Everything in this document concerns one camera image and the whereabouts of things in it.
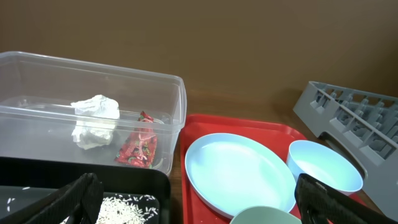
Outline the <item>white napkin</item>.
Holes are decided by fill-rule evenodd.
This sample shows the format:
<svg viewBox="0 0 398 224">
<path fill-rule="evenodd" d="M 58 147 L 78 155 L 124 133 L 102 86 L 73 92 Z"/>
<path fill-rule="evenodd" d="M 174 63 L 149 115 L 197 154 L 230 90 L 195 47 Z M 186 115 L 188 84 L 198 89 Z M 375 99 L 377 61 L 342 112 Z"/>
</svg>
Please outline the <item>white napkin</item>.
<svg viewBox="0 0 398 224">
<path fill-rule="evenodd" d="M 88 100 L 71 103 L 78 116 L 72 132 L 73 142 L 87 150 L 110 145 L 120 118 L 119 103 L 116 100 L 96 95 Z"/>
</svg>

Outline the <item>green bowl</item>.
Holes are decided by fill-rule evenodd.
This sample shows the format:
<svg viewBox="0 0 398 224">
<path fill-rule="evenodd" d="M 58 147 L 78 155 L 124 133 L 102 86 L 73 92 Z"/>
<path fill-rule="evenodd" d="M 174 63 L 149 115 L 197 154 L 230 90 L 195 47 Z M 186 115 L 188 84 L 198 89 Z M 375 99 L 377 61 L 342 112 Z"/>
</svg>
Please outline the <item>green bowl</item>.
<svg viewBox="0 0 398 224">
<path fill-rule="evenodd" d="M 239 212 L 230 224 L 301 224 L 301 220 L 290 213 L 273 207 L 256 206 Z"/>
</svg>

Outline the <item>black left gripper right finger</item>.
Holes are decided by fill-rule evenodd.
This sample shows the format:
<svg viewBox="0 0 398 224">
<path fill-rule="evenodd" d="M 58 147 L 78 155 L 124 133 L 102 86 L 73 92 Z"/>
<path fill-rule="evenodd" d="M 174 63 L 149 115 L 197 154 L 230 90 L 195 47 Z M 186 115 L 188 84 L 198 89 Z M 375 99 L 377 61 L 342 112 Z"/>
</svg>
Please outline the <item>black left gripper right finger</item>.
<svg viewBox="0 0 398 224">
<path fill-rule="evenodd" d="M 295 199 L 303 224 L 397 224 L 308 174 L 300 174 Z"/>
</svg>

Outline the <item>red snack wrapper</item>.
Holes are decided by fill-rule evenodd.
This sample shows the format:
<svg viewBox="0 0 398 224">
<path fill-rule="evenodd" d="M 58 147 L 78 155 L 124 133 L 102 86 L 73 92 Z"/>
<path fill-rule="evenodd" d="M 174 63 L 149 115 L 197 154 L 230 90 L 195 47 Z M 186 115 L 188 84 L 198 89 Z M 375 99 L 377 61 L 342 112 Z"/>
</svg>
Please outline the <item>red snack wrapper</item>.
<svg viewBox="0 0 398 224">
<path fill-rule="evenodd" d="M 152 128 L 136 128 L 116 154 L 115 161 L 140 168 L 152 168 L 157 149 L 157 135 Z"/>
</svg>

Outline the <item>light blue bowl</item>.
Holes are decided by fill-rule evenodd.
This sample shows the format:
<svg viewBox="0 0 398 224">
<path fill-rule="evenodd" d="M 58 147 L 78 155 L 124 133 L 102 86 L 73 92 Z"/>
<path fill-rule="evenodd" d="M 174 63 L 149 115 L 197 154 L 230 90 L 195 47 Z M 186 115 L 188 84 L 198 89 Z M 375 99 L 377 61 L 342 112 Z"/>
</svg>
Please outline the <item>light blue bowl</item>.
<svg viewBox="0 0 398 224">
<path fill-rule="evenodd" d="M 286 164 L 295 179 L 300 174 L 308 174 L 345 195 L 363 188 L 363 178 L 354 165 L 316 142 L 297 140 L 290 143 Z"/>
</svg>

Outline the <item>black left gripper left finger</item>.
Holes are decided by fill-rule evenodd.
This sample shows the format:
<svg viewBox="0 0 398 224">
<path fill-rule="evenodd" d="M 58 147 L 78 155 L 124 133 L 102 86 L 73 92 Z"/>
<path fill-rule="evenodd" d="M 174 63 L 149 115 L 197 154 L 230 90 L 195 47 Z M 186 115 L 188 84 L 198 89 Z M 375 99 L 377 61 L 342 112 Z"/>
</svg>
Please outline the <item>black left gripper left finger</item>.
<svg viewBox="0 0 398 224">
<path fill-rule="evenodd" d="M 94 173 L 77 180 L 43 199 L 1 219 L 1 224 L 67 223 L 95 224 L 103 203 L 104 186 Z"/>
</svg>

